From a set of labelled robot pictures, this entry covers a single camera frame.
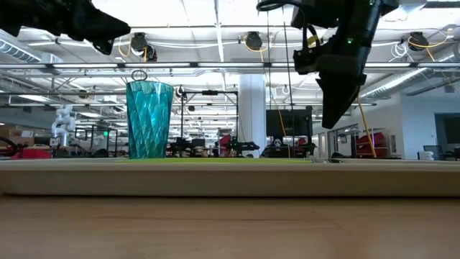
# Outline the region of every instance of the pillar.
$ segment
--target pillar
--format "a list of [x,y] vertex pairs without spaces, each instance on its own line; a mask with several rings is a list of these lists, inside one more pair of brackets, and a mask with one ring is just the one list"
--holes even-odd
[[260,147],[257,151],[243,152],[258,158],[266,145],[265,130],[265,77],[264,75],[239,76],[239,126],[240,142],[253,141]]

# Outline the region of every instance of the ceiling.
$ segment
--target ceiling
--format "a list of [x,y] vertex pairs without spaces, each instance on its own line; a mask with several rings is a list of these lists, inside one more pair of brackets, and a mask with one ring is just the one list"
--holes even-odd
[[[258,13],[255,9],[257,0],[168,0],[168,1],[145,1],[145,0],[93,0],[94,5],[101,11],[106,12],[120,20],[127,22],[132,27],[132,32],[147,33],[148,41],[155,46],[158,54],[158,62],[292,62],[294,50],[301,48],[302,32],[289,27],[293,9],[286,7],[270,13]],[[447,32],[446,26],[455,24],[455,29]],[[407,39],[410,32],[422,32],[430,41],[430,44],[443,42],[448,33],[449,39],[439,47],[432,49],[438,52],[460,37],[460,9],[421,9],[410,14],[397,11],[381,18],[374,37],[369,62],[405,62],[408,55],[413,60],[427,58],[425,51],[408,51],[408,55],[395,58],[392,48],[402,37]],[[239,43],[248,32],[256,31],[268,47],[268,38],[271,42],[270,50],[262,53],[248,51],[244,43]],[[318,35],[327,40],[334,34],[333,29],[318,28]],[[135,55],[125,57],[129,49],[129,38],[126,35],[116,40],[111,55],[102,55],[95,51],[87,42],[75,42],[66,35],[62,35],[55,43],[55,36],[48,32],[23,28],[17,40],[23,46],[30,47],[37,52],[52,53],[62,58],[64,63],[134,63],[142,61]],[[11,57],[0,54],[0,62],[19,62]],[[170,76],[167,70],[156,70],[157,76],[149,79],[161,81],[171,86],[182,86],[188,91],[201,91],[205,89],[236,90],[239,85],[241,71],[205,71],[197,76],[191,69],[175,69],[179,76]],[[28,78],[28,73],[40,73],[39,71],[8,71],[15,75],[22,75],[25,80],[31,80],[43,86],[43,89],[51,89],[52,79]],[[299,76],[297,73],[277,71],[267,74],[267,81],[272,87],[273,102],[289,102],[289,93],[284,87],[291,82],[293,87],[293,101],[319,101],[322,100],[322,92],[315,79],[316,74]],[[388,76],[386,73],[370,73],[367,85],[378,82]],[[57,77],[54,79],[55,86],[60,91],[87,91],[99,92],[124,92],[126,81],[131,81],[129,76],[112,77],[83,77],[71,78]],[[225,102],[229,101],[225,96],[200,96],[194,99],[199,102]],[[33,102],[31,100],[17,99],[18,102]],[[67,101],[77,103],[96,103],[93,97],[89,99],[72,98]],[[118,95],[116,102],[123,104],[125,96]],[[230,112],[234,106],[209,109],[209,107],[197,107],[194,114]],[[120,118],[121,115],[113,113],[110,107],[98,110],[102,115],[109,118]],[[316,114],[321,115],[321,108],[316,108]]]

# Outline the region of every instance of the table surface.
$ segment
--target table surface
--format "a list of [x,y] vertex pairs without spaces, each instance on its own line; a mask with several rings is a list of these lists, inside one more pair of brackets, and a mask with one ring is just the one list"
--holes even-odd
[[0,258],[444,259],[455,199],[0,199]]

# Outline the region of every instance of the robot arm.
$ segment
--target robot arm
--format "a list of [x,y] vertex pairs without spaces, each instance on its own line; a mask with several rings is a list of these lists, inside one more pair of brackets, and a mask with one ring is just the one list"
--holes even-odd
[[[295,70],[300,75],[319,72],[323,90],[323,127],[331,129],[358,97],[366,82],[363,74],[377,24],[382,15],[399,7],[398,0],[262,0],[260,12],[285,4],[295,6],[291,25],[303,30],[303,49],[294,51]],[[307,29],[337,27],[323,45],[308,47]]]

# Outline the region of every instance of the black screen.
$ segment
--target black screen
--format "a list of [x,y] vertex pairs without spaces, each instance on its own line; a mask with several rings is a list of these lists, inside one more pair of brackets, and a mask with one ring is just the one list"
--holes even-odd
[[311,110],[267,110],[267,136],[308,136],[311,134]]
[[205,147],[206,146],[206,140],[204,139],[194,139],[192,140],[192,145],[195,147]]
[[460,117],[445,118],[444,132],[448,144],[460,143]]

